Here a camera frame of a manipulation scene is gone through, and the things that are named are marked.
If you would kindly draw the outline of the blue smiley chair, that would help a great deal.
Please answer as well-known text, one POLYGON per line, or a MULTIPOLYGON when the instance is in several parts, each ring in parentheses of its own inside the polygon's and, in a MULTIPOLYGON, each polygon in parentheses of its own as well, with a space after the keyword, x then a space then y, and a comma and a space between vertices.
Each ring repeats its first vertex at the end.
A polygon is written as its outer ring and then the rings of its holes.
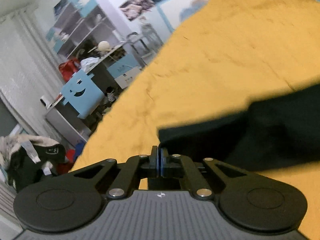
POLYGON ((83 70, 74 73, 72 78, 63 86, 63 104, 70 103, 79 113, 78 118, 85 119, 103 100, 103 91, 92 81, 94 75, 87 75, 83 70))

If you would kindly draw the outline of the white curtain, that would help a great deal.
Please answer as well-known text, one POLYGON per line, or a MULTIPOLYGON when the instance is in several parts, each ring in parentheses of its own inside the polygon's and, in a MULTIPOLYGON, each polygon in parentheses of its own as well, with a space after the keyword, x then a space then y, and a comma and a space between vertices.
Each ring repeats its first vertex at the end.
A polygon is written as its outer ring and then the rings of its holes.
POLYGON ((27 133, 57 141, 62 137, 45 119, 40 99, 52 102, 58 96, 63 86, 59 63, 31 6, 1 16, 1 100, 27 133))

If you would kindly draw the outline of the black pants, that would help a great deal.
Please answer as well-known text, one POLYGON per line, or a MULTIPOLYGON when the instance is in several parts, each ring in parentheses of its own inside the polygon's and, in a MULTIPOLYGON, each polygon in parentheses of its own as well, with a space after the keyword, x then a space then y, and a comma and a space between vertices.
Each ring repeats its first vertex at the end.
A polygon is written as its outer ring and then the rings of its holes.
POLYGON ((195 162, 213 158, 248 171, 319 160, 319 85, 253 101, 221 118, 159 129, 160 146, 195 162))

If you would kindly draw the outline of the white globe lamp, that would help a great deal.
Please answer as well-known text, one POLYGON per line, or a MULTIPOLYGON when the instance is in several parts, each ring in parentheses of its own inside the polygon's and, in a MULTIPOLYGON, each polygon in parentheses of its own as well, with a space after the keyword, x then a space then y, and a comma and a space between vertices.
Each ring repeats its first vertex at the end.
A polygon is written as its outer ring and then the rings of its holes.
POLYGON ((101 53, 106 53, 111 50, 111 45, 107 41, 101 41, 97 46, 97 50, 101 53))

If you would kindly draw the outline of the metal chair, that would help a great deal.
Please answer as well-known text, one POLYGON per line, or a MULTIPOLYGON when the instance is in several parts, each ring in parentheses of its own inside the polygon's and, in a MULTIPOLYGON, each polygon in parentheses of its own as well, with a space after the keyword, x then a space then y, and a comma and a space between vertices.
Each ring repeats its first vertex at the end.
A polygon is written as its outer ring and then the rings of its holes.
POLYGON ((140 29, 140 33, 134 31, 128 34, 126 41, 146 66, 157 55, 163 46, 163 41, 150 23, 142 24, 140 29))

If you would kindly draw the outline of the red bag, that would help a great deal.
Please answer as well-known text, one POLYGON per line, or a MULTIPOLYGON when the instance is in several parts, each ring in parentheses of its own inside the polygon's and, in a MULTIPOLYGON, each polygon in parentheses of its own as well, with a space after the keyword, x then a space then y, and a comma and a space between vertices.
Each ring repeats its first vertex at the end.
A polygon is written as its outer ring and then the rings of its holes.
POLYGON ((78 72, 80 69, 80 61, 76 58, 70 59, 58 67, 59 72, 65 82, 68 82, 74 73, 78 72))

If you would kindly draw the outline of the wall shelf unit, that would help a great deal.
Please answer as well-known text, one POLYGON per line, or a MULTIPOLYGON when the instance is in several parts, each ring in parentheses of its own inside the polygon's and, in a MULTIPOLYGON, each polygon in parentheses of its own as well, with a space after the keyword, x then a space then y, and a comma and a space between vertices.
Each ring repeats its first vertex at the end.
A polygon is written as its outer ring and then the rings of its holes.
POLYGON ((54 17, 46 39, 61 58, 75 56, 84 43, 120 44, 120 34, 96 0, 61 0, 54 7, 54 17))

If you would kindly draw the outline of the pile of clothes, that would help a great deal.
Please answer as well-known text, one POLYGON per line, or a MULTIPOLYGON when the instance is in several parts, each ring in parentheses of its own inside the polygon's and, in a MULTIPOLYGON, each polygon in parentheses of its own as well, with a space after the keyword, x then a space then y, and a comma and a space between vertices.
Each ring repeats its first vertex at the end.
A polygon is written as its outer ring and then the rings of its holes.
POLYGON ((54 139, 29 134, 1 137, 1 171, 16 192, 56 176, 56 165, 67 162, 64 146, 54 139))

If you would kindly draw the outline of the white desk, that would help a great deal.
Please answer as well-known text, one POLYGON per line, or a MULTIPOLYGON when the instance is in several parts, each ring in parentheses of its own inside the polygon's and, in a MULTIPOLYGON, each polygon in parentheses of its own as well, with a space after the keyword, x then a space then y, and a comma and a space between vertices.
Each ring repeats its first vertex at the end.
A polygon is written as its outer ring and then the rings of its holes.
POLYGON ((47 121, 71 145, 87 142, 92 130, 84 120, 107 98, 108 87, 121 92, 142 70, 134 55, 126 53, 125 42, 112 48, 90 67, 74 73, 51 104, 47 121))

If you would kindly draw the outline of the yellow bed cover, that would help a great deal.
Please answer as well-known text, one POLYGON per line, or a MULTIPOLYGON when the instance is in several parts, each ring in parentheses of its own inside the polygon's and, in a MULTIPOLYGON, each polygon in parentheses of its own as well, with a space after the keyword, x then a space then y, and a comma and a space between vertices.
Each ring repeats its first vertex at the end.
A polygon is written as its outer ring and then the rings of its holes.
MULTIPOLYGON (((313 85, 319 85, 317 0, 210 0, 121 94, 74 169, 148 154, 159 144, 159 129, 218 119, 313 85)), ((305 194, 300 231, 319 239, 319 160, 257 172, 305 194)))

